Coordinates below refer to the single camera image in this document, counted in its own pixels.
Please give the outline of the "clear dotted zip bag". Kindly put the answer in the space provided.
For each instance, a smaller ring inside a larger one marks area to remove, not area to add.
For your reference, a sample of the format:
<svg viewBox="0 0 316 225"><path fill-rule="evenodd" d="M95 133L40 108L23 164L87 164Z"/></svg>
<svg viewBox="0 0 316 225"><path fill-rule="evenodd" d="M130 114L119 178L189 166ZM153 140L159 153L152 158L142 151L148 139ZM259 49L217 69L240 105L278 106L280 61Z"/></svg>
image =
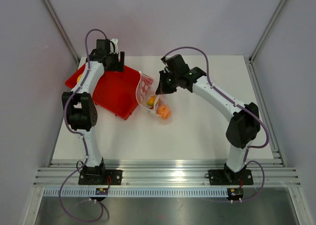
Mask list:
<svg viewBox="0 0 316 225"><path fill-rule="evenodd" d="M136 87L135 96L138 105L147 112L152 118L167 124L171 120L171 108L164 95L157 95L157 82L141 71L139 82Z"/></svg>

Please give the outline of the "red yellow mango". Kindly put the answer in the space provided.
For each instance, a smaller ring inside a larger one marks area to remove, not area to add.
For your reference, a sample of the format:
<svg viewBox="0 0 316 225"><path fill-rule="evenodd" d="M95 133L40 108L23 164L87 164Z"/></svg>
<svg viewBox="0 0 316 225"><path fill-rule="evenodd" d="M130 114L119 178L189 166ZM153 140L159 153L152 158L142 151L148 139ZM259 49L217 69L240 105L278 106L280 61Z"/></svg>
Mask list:
<svg viewBox="0 0 316 225"><path fill-rule="evenodd" d="M153 95L149 98L149 100L147 101L147 105L149 107L154 107L157 104L161 103L161 98L158 95Z"/></svg>

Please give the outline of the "orange round fruit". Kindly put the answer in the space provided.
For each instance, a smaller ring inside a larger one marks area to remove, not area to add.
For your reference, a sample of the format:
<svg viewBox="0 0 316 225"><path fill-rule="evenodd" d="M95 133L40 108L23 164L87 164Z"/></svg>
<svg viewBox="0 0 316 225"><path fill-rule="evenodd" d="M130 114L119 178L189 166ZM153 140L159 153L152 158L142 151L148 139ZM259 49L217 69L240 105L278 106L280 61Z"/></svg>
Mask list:
<svg viewBox="0 0 316 225"><path fill-rule="evenodd" d="M168 119L171 115L171 109L168 105L161 104L157 108L157 114L159 114L162 119Z"/></svg>

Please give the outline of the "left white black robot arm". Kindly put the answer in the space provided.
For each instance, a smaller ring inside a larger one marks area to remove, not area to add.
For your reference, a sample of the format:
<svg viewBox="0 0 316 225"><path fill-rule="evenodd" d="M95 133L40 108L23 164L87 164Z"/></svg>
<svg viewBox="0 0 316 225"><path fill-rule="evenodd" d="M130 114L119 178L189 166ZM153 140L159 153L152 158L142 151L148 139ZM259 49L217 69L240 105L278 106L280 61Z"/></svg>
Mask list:
<svg viewBox="0 0 316 225"><path fill-rule="evenodd" d="M78 167L80 185L120 185L122 170L106 169L95 135L98 120L92 95L106 71L124 70L124 52L117 39L98 39L88 54L84 71L70 92L62 94L64 121L69 132L78 136L83 165Z"/></svg>

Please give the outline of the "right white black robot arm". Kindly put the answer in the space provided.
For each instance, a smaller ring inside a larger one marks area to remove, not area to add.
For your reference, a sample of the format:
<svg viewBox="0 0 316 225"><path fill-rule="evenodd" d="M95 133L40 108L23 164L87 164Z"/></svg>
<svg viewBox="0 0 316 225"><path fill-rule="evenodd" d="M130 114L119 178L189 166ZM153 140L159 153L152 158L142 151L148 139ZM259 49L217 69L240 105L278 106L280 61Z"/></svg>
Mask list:
<svg viewBox="0 0 316 225"><path fill-rule="evenodd" d="M223 169L209 171L210 184L237 185L246 182L250 171L246 168L244 157L247 147L260 131L257 121L259 109L255 103L238 107L235 101L229 101L227 95L207 79L207 73L198 67L190 68L183 57L176 54L163 57L165 68L159 72L157 95L171 94L177 88L187 89L217 109L229 122L226 138L230 143L229 156Z"/></svg>

